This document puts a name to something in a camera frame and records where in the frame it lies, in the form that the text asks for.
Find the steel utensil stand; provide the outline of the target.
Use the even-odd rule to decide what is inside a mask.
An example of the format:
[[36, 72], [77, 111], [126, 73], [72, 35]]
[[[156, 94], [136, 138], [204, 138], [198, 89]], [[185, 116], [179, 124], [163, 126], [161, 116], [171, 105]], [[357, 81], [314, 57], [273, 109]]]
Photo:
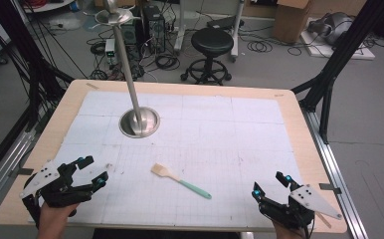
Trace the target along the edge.
[[128, 9], [119, 8], [117, 0], [102, 0], [103, 10], [97, 13], [87, 13], [86, 16], [93, 16], [98, 26], [108, 26], [112, 28], [115, 43], [117, 44], [117, 55], [121, 60], [127, 89], [132, 103], [132, 109], [126, 111], [119, 119], [119, 130], [131, 138], [144, 138], [155, 133], [160, 125], [159, 114], [151, 108], [141, 107], [138, 103], [134, 81], [132, 78], [129, 60], [127, 57], [121, 26], [130, 20], [140, 20], [135, 17]]

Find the grey bag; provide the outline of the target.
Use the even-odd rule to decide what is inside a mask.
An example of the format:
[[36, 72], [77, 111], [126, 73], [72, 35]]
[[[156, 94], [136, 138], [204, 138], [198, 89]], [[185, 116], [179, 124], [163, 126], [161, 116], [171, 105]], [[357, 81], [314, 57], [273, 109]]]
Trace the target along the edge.
[[321, 37], [328, 45], [334, 46], [349, 30], [352, 23], [353, 19], [345, 13], [326, 13], [320, 19], [310, 21], [306, 30]]

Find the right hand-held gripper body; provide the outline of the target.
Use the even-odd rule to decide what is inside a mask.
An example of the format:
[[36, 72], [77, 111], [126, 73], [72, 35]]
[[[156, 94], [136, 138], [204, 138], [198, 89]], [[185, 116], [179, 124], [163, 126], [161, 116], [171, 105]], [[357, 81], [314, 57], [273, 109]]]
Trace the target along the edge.
[[342, 215], [309, 184], [291, 191], [286, 204], [280, 204], [266, 196], [266, 200], [258, 205], [264, 216], [288, 229], [307, 227], [314, 220], [315, 212], [337, 220], [342, 219]]

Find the aluminium rail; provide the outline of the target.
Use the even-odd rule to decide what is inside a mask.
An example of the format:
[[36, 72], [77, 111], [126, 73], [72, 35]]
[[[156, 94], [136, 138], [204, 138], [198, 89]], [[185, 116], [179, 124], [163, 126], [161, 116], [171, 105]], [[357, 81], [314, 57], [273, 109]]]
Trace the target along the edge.
[[334, 194], [347, 223], [351, 237], [353, 239], [369, 239], [331, 146], [323, 141], [321, 134], [318, 132], [320, 122], [316, 113], [302, 111], [302, 114], [311, 132], [330, 185], [335, 189]]
[[0, 149], [0, 191], [10, 178], [14, 178], [18, 172], [19, 163], [29, 154], [35, 139], [34, 130], [22, 131], [10, 141], [7, 147]]

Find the grey tape piece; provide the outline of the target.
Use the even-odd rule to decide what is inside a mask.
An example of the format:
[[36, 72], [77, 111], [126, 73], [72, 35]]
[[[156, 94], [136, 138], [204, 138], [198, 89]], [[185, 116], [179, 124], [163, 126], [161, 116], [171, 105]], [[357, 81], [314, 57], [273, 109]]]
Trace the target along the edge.
[[339, 187], [335, 187], [334, 185], [330, 183], [319, 183], [319, 188], [321, 190], [329, 190], [332, 191], [335, 195], [341, 194], [341, 189]]

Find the dark tape piece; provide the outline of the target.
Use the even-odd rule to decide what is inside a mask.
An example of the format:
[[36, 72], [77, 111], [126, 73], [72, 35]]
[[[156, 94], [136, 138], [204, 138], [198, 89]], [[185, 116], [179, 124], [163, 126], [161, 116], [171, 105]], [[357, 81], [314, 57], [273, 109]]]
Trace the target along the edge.
[[33, 168], [16, 168], [9, 173], [10, 177], [16, 177], [17, 175], [31, 175]]

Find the black round stool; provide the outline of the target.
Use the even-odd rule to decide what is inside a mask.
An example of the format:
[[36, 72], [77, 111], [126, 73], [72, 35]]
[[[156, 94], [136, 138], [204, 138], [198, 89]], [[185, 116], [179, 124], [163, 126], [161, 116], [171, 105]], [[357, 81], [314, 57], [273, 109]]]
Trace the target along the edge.
[[231, 35], [221, 29], [204, 28], [192, 35], [191, 44], [205, 58], [192, 62], [180, 76], [181, 81], [192, 77], [197, 84], [222, 86], [224, 81], [232, 79], [226, 66], [217, 60], [217, 57], [225, 55], [233, 49], [234, 40]]

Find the black metal frame post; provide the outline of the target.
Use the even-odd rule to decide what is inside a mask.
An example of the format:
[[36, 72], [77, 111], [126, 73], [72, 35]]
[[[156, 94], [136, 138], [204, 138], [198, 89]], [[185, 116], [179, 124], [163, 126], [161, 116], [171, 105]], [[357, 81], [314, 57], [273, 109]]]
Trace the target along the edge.
[[299, 101], [299, 105], [309, 113], [314, 113], [318, 103], [322, 102], [318, 133], [326, 144], [328, 144], [327, 131], [334, 83], [357, 48], [383, 16], [384, 0], [367, 0], [319, 74], [291, 89], [296, 95], [308, 90], [306, 96]]
[[59, 101], [66, 92], [58, 79], [71, 83], [74, 78], [44, 58], [11, 0], [0, 0], [0, 25], [27, 63], [26, 73], [23, 73], [22, 66], [13, 60], [20, 77], [29, 83], [29, 106], [26, 114], [28, 129], [32, 129], [39, 120], [40, 104]]

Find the person's right hand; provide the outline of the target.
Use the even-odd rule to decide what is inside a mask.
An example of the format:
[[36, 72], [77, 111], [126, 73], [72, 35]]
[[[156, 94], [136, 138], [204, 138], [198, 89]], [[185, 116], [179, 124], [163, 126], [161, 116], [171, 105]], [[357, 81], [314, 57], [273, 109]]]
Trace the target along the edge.
[[306, 239], [302, 230], [288, 229], [277, 221], [273, 222], [277, 239]]

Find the teal handled silicone spatula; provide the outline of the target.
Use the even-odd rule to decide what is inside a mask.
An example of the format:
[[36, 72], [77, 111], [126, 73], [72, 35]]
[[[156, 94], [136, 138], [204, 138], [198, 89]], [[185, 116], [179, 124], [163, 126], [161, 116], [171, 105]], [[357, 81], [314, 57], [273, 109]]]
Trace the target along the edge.
[[177, 175], [173, 174], [167, 167], [165, 167], [164, 165], [162, 164], [159, 164], [159, 163], [155, 163], [152, 167], [151, 167], [151, 171], [160, 176], [160, 177], [168, 177], [168, 178], [171, 178], [173, 179], [174, 181], [180, 183], [181, 185], [185, 186], [186, 188], [194, 191], [195, 193], [197, 193], [198, 195], [206, 198], [206, 199], [211, 199], [212, 198], [212, 195], [207, 192], [206, 190], [204, 189], [201, 189], [200, 187], [196, 186], [196, 185], [193, 185], [183, 179], [181, 179], [180, 177], [178, 177]]

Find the small grey power supply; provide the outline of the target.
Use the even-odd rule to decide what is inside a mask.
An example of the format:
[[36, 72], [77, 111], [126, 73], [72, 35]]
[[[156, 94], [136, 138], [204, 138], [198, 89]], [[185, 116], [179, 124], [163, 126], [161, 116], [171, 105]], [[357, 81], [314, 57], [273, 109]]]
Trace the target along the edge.
[[104, 52], [107, 59], [107, 63], [110, 66], [117, 64], [116, 50], [115, 50], [115, 39], [106, 39]]

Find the brown cardboard box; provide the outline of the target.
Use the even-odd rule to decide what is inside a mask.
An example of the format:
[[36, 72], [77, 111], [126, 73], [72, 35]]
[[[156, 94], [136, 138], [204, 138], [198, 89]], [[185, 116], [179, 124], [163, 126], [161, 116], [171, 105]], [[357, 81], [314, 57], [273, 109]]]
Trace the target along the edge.
[[278, 0], [273, 37], [296, 43], [308, 19], [312, 0]]

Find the white grid mat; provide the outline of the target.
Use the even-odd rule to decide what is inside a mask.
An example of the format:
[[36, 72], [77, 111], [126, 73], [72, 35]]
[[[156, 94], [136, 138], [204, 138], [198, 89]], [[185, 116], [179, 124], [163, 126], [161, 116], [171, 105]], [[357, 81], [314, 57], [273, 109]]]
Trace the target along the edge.
[[[142, 94], [160, 116], [155, 133], [131, 138], [119, 119], [131, 105], [126, 93], [88, 93], [58, 150], [60, 166], [91, 155], [94, 162], [73, 175], [73, 186], [107, 172], [105, 187], [77, 203], [74, 222], [126, 227], [265, 229], [253, 198], [257, 182], [266, 196], [288, 203], [282, 172], [303, 186], [286, 119], [275, 100], [221, 96]], [[159, 163], [206, 190], [206, 199], [151, 171]]]

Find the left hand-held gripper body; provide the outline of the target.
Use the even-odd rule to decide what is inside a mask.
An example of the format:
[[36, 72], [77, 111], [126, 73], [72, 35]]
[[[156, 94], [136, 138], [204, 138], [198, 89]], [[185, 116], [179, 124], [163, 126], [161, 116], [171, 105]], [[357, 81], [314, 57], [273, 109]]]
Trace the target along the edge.
[[69, 163], [57, 166], [48, 160], [42, 168], [28, 180], [19, 193], [21, 199], [27, 199], [38, 193], [50, 207], [66, 207], [92, 199], [93, 193], [81, 186], [73, 186], [73, 175], [77, 168]]

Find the black computer tower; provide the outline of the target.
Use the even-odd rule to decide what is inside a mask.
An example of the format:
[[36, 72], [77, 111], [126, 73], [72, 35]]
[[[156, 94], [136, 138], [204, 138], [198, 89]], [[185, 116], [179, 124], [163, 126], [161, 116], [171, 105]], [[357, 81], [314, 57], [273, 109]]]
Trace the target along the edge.
[[145, 35], [150, 51], [163, 53], [165, 51], [165, 19], [157, 6], [149, 5], [143, 8]]

